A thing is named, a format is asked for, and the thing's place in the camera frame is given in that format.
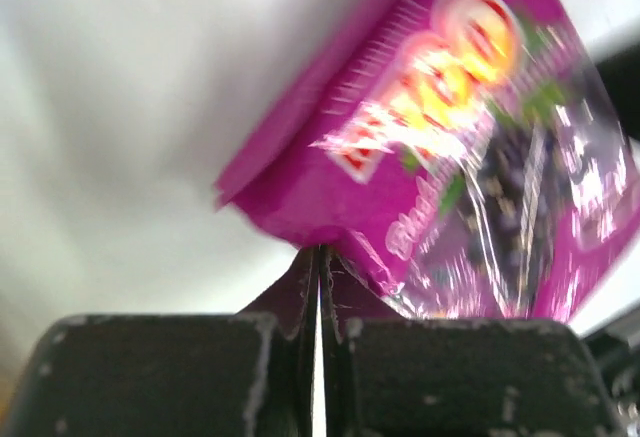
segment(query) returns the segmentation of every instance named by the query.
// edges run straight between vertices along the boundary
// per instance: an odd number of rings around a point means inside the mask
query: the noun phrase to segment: plastic wrapper
[[[332,243],[402,315],[566,321],[640,222],[627,141],[558,0],[396,0],[313,109],[221,201]]]

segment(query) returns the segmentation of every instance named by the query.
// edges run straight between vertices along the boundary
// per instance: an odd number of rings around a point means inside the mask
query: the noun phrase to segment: snack package
[[[640,223],[628,143],[558,0],[397,0],[303,117],[223,202],[332,243],[408,317],[566,321]]]

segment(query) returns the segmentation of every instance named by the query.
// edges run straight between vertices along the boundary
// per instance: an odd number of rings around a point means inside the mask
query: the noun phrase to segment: white surface
[[[0,0],[4,365],[64,314],[235,311],[288,267],[209,185],[353,1]],[[596,54],[640,14],[563,1]],[[574,327],[637,300],[639,266]]]

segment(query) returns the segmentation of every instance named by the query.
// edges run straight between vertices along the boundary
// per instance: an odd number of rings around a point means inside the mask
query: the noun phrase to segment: brand logo
[[[436,0],[429,31],[410,37],[384,85],[323,147],[366,183],[395,147],[425,167],[459,158],[462,135],[480,122],[487,90],[504,85],[522,60],[523,35],[502,0]]]

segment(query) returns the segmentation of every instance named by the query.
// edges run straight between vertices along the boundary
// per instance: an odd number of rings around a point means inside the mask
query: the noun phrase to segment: purple package
[[[222,202],[332,243],[402,315],[566,321],[640,225],[626,140],[558,0],[396,0],[292,135],[276,124],[294,98],[249,141],[287,144],[247,145],[260,172],[232,163]]]

